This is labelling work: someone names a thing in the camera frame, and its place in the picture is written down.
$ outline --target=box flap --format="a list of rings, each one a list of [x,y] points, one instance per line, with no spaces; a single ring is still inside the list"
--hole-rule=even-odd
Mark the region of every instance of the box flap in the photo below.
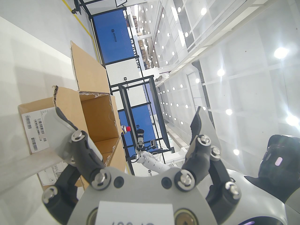
[[[118,113],[118,109],[117,109],[116,98],[113,95],[111,95],[110,97],[111,97],[111,101],[112,101],[112,110],[113,110],[113,113],[114,113],[114,116],[115,116],[116,126],[117,126],[117,129],[118,129],[119,136],[121,136],[121,133],[123,131],[121,129],[121,122],[120,122],[120,119],[119,119],[119,113]]]
[[[66,118],[78,129],[89,133],[78,91],[55,86],[54,105],[59,107]]]
[[[79,91],[110,93],[106,69],[72,41],[71,58]]]

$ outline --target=barcode label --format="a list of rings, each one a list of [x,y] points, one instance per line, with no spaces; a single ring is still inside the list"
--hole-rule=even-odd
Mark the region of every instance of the barcode label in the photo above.
[[[55,110],[55,107],[22,114],[22,121],[31,153],[36,153],[49,147],[44,119],[46,114],[52,110]]]
[[[37,147],[37,144],[35,142],[35,138],[34,137],[31,138],[31,144],[33,146],[34,151],[38,150],[38,147]]]
[[[31,123],[30,123],[29,115],[25,116],[25,122],[26,122],[27,128],[31,129]]]
[[[40,130],[38,129],[38,122],[37,122],[36,119],[34,120],[34,125],[35,125],[35,128],[37,130],[37,134],[40,135],[41,133],[40,133]]]
[[[44,127],[43,127],[43,123],[42,123],[42,119],[38,119],[38,124],[39,124],[39,126],[40,126],[41,133],[42,133],[42,134],[45,134]]]

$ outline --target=metal screw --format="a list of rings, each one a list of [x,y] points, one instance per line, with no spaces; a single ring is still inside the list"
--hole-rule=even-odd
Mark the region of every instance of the metal screw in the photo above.
[[[221,151],[216,146],[211,146],[210,158],[213,161],[218,161],[221,159]]]
[[[44,204],[49,203],[49,201],[55,196],[57,195],[58,190],[56,188],[56,186],[50,186],[48,187],[42,195],[42,201]]]
[[[240,199],[241,198],[241,190],[240,188],[237,186],[236,183],[233,183],[231,181],[228,181],[225,184],[225,189],[229,190],[230,193],[232,194],[233,199]]]
[[[175,176],[177,188],[181,191],[190,191],[195,187],[195,179],[193,175],[185,169],[182,169]]]
[[[183,174],[180,177],[181,183],[183,183],[185,186],[189,186],[192,183],[192,179],[188,174]]]
[[[207,135],[200,135],[198,137],[198,142],[205,146],[209,146],[211,144],[210,138]]]
[[[82,133],[81,130],[75,131],[75,132],[72,134],[72,136],[71,136],[71,139],[72,139],[73,142],[78,142],[78,141],[80,141],[80,140],[83,139],[83,138],[84,138],[84,134]]]
[[[95,190],[104,190],[110,184],[110,180],[110,172],[103,168],[95,175],[91,185]]]

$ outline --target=yellow floor line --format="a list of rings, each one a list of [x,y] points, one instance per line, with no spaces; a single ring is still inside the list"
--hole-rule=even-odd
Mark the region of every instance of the yellow floor line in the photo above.
[[[62,0],[62,2],[66,5],[66,7],[70,10],[70,12],[72,11],[71,7],[69,6],[69,4],[65,1],[65,0]],[[80,19],[77,17],[76,14],[73,14],[75,16],[75,18],[78,20],[78,22],[80,23],[80,25],[83,27],[83,29],[87,32],[87,34],[91,37],[92,41],[93,41],[93,46],[94,46],[94,50],[95,52],[97,52],[96,50],[96,45],[95,45],[95,41],[94,41],[94,38],[92,37],[92,35],[90,34],[90,32],[88,31],[88,29],[82,24],[82,22],[80,21]],[[95,54],[96,57],[97,57],[97,61],[100,62],[99,58],[98,58],[98,54],[96,53]]]

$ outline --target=joyson logo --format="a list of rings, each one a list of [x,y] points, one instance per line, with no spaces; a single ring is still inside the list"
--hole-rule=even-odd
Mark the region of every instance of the joyson logo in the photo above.
[[[111,30],[111,32],[112,32],[112,36],[113,36],[113,41],[117,42],[117,38],[116,38],[116,34],[115,34],[115,30],[114,30],[114,29],[112,29],[112,30]]]

